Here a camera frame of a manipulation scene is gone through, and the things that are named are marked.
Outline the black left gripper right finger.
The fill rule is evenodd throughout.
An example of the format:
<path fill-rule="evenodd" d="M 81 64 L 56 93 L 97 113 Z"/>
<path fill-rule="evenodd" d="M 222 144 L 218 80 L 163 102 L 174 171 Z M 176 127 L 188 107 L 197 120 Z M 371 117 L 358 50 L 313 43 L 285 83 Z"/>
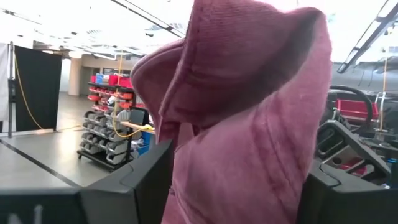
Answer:
<path fill-rule="evenodd" d="M 386 189 L 315 161 L 297 224 L 398 224 L 398 189 Z"/>

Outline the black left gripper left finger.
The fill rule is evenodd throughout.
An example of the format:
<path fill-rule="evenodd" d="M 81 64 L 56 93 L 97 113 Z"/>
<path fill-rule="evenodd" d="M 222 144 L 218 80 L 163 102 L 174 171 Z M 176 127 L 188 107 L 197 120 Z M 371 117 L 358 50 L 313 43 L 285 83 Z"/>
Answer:
<path fill-rule="evenodd" d="M 166 140 L 81 191 L 87 224 L 161 224 L 174 144 Z"/>

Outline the maroon fabric hat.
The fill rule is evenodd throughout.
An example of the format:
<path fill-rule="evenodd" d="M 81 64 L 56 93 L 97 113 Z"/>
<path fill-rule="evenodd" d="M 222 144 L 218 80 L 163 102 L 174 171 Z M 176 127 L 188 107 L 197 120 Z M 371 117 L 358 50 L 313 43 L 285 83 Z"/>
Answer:
<path fill-rule="evenodd" d="M 331 80 L 321 10 L 194 0 L 131 79 L 176 145 L 162 224 L 296 224 Z"/>

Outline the red translucent plastic bin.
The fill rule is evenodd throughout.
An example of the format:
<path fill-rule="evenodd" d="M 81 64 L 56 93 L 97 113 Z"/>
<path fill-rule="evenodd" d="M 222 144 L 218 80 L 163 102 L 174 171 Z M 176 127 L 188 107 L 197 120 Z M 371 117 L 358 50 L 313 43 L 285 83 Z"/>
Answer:
<path fill-rule="evenodd" d="M 367 173 L 366 164 L 364 163 L 364 160 L 359 157 L 350 159 L 348 162 L 339 165 L 338 168 L 358 177 Z"/>

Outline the blue storage bin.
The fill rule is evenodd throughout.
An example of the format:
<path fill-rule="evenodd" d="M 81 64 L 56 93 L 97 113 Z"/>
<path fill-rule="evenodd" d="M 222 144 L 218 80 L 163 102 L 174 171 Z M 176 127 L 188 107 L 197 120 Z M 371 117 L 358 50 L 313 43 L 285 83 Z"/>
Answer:
<path fill-rule="evenodd" d="M 139 155 L 146 153 L 155 141 L 155 135 L 147 132 L 141 132 L 141 139 L 143 140 L 143 145 L 137 148 Z"/>

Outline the wooden workbench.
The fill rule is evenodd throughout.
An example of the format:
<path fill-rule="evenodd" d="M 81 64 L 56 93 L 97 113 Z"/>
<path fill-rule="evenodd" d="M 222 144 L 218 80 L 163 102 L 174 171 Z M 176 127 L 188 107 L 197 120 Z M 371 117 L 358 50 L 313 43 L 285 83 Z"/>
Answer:
<path fill-rule="evenodd" d="M 150 134 L 155 134 L 154 127 L 152 127 L 149 124 L 145 124 L 143 126 L 140 126 L 138 124 L 130 123 L 128 121 L 121 121 L 120 124 L 123 125 L 123 126 L 127 126 L 129 128 L 136 129 L 136 130 L 140 130 L 140 131 L 147 132 L 147 133 L 150 133 Z"/>

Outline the parts bin storage rack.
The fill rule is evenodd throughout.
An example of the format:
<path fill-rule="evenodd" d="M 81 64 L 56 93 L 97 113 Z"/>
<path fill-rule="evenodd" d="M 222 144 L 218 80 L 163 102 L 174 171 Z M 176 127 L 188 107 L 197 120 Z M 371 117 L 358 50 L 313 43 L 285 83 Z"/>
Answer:
<path fill-rule="evenodd" d="M 77 154 L 114 171 L 141 156 L 137 148 L 143 145 L 143 131 L 120 122 L 154 125 L 128 75 L 97 73 L 91 76 L 88 87 L 88 99 L 94 105 L 83 116 L 84 133 Z"/>

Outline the red storage crate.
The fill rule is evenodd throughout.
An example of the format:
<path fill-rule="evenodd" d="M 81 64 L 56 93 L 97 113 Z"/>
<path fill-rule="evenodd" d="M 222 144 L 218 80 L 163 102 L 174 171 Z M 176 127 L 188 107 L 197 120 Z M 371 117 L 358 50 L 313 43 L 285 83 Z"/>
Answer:
<path fill-rule="evenodd" d="M 363 101 L 337 99 L 335 107 L 349 122 L 364 123 L 368 117 L 368 104 Z"/>

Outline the white building column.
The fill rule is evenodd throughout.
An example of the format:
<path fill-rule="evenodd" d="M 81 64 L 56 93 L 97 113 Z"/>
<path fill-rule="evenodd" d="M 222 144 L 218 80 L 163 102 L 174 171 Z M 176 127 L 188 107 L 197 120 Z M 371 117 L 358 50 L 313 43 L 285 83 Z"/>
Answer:
<path fill-rule="evenodd" d="M 80 71 L 82 63 L 82 53 L 71 51 L 70 57 L 70 74 L 69 74 L 69 89 L 68 94 L 78 96 L 80 94 Z"/>

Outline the black curtain panel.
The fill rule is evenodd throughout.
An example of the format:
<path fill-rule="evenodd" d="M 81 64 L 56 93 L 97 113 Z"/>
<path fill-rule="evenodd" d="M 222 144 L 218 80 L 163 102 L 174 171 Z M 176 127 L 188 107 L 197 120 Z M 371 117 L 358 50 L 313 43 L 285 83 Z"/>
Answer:
<path fill-rule="evenodd" d="M 16 46 L 16 130 L 56 129 L 62 57 Z"/>

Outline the black vertical pole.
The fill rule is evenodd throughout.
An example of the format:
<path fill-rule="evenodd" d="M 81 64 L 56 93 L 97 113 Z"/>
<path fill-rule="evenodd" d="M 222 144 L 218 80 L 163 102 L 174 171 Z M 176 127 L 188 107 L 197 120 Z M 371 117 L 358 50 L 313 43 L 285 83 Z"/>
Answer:
<path fill-rule="evenodd" d="M 8 138 L 12 138 L 12 112 L 13 112 L 13 89 L 14 89 L 14 43 L 9 43 L 9 119 L 8 119 Z"/>

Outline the white curtain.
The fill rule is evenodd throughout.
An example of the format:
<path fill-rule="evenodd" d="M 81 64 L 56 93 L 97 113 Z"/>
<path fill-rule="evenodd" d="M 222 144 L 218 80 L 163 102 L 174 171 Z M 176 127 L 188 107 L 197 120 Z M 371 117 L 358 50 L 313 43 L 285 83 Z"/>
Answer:
<path fill-rule="evenodd" d="M 8 59 L 8 45 L 0 43 L 0 121 L 6 121 L 9 115 Z"/>

